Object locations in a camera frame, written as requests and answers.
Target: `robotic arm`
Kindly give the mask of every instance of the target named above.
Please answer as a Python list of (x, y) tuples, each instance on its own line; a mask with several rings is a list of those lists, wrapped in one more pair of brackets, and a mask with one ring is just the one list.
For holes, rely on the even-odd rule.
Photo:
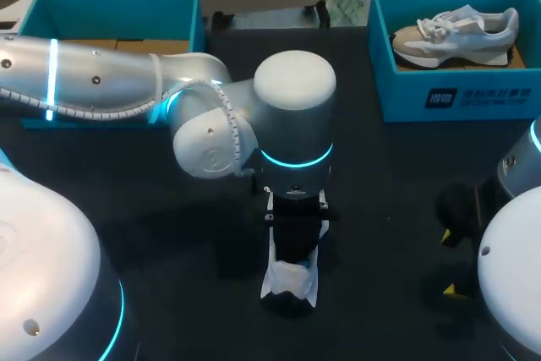
[(310, 52), (267, 58), (232, 83), (203, 53), (133, 54), (23, 36), (0, 39), (0, 96), (75, 120), (167, 122), (178, 165), (197, 178), (254, 173), (268, 186), (270, 256), (261, 297), (313, 308), (317, 247), (328, 228), (323, 187), (333, 148), (336, 88), (330, 64)]

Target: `white sneaker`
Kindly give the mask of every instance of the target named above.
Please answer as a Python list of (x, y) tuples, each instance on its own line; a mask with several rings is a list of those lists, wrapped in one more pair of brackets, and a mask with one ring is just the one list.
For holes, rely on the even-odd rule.
[(483, 65), (505, 66), (507, 52), (518, 36), (518, 12), (483, 14), (469, 5), (444, 12), (416, 26), (397, 31), (391, 38), (396, 55), (425, 68), (437, 68), (459, 57)]

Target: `black table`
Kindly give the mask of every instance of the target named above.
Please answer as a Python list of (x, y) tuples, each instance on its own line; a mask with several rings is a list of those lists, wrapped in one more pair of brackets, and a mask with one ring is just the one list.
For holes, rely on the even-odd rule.
[(440, 247), (433, 204), (451, 180), (490, 174), (528, 123), (384, 124), (364, 29), (209, 39), (235, 80), (290, 49), (325, 57), (337, 77), (325, 191), (342, 218), (321, 243), (318, 308), (306, 319), (260, 307), (268, 231), (249, 181), (182, 174), (166, 130), (25, 131), (4, 119), (0, 146), (93, 222), (150, 361), (497, 359), (480, 301), (441, 294), (469, 252)]

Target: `blue box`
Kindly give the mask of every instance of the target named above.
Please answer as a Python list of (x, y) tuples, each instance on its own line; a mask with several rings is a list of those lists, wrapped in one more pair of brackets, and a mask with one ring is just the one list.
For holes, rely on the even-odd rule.
[[(189, 41), (190, 52), (205, 50), (199, 0), (34, 0), (19, 34), (59, 40), (182, 40)], [(24, 125), (74, 126), (56, 119), (24, 120)]]
[[(482, 13), (518, 11), (516, 46), (526, 68), (398, 70), (389, 41), (392, 33), (466, 4)], [(386, 122), (541, 116), (541, 0), (372, 0), (368, 30), (370, 61)], [(434, 95), (447, 103), (429, 103)]]

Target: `blue light strip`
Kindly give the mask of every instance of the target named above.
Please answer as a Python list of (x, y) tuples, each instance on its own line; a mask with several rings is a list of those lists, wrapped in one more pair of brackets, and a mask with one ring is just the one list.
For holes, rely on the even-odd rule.
[(541, 143), (539, 142), (538, 136), (535, 134), (535, 121), (532, 123), (532, 127), (530, 127), (530, 136), (532, 137), (535, 146), (538, 147), (539, 152), (541, 152)]
[(311, 167), (315, 164), (318, 164), (320, 162), (322, 162), (332, 151), (332, 146), (333, 144), (331, 144), (331, 146), (329, 147), (329, 150), (327, 150), (327, 152), (321, 156), (320, 158), (318, 158), (317, 160), (313, 160), (313, 161), (310, 161), (310, 162), (303, 162), (301, 164), (288, 164), (286, 162), (281, 162), (281, 161), (278, 161), (278, 160), (275, 160), (274, 158), (272, 158), (271, 156), (269, 156), (266, 152), (264, 152), (263, 150), (261, 150), (261, 154), (263, 154), (263, 156), (269, 160), (270, 162), (272, 162), (273, 164), (276, 164), (280, 167), (286, 167), (286, 168), (305, 168), (305, 167)]
[[(51, 46), (49, 47), (49, 80), (47, 82), (47, 105), (54, 105), (54, 96), (57, 88), (57, 71), (58, 71), (58, 40), (54, 38), (51, 40)], [(45, 113), (45, 119), (47, 121), (52, 120), (53, 113), (51, 110), (47, 110)]]
[(516, 360), (513, 358), (513, 356), (509, 354), (509, 352), (507, 351), (507, 348), (505, 348), (504, 346), (501, 346), (501, 347), (504, 349), (504, 351), (507, 353), (507, 355), (508, 355), (513, 361), (516, 361)]
[(169, 107), (171, 107), (172, 101), (174, 101), (175, 99), (177, 99), (177, 98), (180, 96), (181, 93), (183, 93), (182, 90), (181, 90), (180, 92), (178, 92), (178, 93), (175, 93), (173, 96), (171, 96), (171, 97), (169, 98), (169, 100), (167, 101), (167, 104), (166, 104), (166, 114), (169, 113)]
[(115, 341), (118, 338), (118, 334), (120, 333), (120, 327), (122, 327), (122, 320), (124, 318), (124, 290), (122, 289), (122, 283), (120, 283), (120, 281), (118, 281), (118, 285), (120, 285), (120, 296), (121, 296), (122, 302), (121, 302), (121, 308), (120, 308), (120, 317), (118, 318), (117, 329), (115, 330), (115, 334), (112, 337), (111, 342), (107, 346), (105, 352), (100, 357), (100, 359), (98, 359), (98, 361), (104, 361), (105, 358), (107, 358), (107, 355), (109, 355), (109, 353), (111, 352), (113, 346), (115, 345)]

